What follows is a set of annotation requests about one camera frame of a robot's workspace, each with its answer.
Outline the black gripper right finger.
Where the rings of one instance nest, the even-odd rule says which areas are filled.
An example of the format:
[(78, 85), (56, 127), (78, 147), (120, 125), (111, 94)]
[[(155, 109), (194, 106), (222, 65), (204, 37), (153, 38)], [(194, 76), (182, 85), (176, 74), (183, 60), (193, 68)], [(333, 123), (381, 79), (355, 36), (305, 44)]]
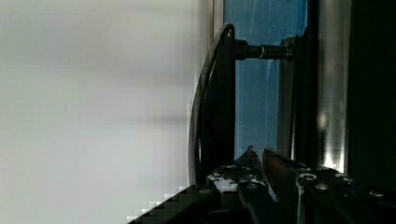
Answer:
[(358, 190), (346, 174), (308, 167), (271, 148), (262, 153), (262, 171), (293, 224), (396, 224), (391, 189)]

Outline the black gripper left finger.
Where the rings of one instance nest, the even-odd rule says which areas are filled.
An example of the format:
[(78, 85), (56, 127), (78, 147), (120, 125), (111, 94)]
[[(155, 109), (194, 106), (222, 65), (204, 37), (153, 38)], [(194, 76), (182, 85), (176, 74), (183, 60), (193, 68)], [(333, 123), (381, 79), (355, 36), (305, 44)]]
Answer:
[(206, 183), (220, 194), (220, 208), (208, 213), (212, 224), (277, 224), (277, 204), (261, 172), (253, 146), (232, 164), (221, 165)]

